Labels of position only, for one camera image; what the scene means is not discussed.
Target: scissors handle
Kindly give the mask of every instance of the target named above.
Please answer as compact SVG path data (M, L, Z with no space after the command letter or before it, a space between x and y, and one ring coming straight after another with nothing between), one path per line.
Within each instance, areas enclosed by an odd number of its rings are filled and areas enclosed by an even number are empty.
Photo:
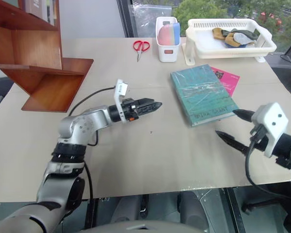
M134 44L132 46L136 51L141 50L142 52L144 52L150 48L150 43L147 41L137 40L134 42Z

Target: plastic wrap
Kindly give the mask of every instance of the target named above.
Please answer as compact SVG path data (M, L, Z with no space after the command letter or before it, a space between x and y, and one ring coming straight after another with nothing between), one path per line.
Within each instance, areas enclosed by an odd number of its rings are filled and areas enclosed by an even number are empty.
M173 72L171 78L191 126L232 116L238 109L209 65Z
M156 18L171 16L171 6L144 5L134 2L130 5L130 18L135 37L155 37Z

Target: red scissors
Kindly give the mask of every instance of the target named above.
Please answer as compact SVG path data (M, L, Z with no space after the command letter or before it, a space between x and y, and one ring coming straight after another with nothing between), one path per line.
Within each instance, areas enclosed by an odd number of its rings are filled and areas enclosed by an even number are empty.
M132 46L138 53L137 62L139 62L141 53L147 51L150 48L150 43L147 41L136 40Z

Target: window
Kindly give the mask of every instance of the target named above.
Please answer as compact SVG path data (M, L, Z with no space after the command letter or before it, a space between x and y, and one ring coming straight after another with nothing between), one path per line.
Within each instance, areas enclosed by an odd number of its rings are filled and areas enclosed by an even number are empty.
M285 52L291 45L291 0L131 0L128 4L135 37L154 37L158 16L176 17L181 36L191 18L251 18L271 32L276 51Z

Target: wooden shelf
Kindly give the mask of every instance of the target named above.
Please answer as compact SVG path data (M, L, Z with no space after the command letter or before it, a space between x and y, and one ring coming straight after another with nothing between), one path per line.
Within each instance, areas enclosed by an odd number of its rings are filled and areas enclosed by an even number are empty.
M0 27L10 30L57 31L57 27L0 0Z
M30 95L22 110L66 112L94 61L62 57L58 5L54 27L0 0L0 69Z

